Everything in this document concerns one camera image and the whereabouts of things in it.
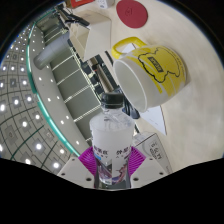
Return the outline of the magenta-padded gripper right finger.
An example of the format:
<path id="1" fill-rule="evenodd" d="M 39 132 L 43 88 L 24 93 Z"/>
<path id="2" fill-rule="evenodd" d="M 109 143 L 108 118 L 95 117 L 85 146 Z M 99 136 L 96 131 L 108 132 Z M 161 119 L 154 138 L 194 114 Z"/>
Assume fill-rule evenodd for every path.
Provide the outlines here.
<path id="1" fill-rule="evenodd" d="M 130 187 L 140 188 L 165 177 L 167 173 L 153 157 L 146 157 L 132 147 L 128 161 L 128 175 Z"/>

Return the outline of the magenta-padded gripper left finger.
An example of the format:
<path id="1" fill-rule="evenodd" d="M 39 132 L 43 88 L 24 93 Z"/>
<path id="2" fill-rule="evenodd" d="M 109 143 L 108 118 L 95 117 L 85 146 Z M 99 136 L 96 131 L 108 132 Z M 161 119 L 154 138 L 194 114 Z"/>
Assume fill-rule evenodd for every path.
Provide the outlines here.
<path id="1" fill-rule="evenodd" d="M 93 149 L 86 149 L 79 157 L 71 157 L 58 176 L 84 188 L 94 188 L 97 163 Z"/>

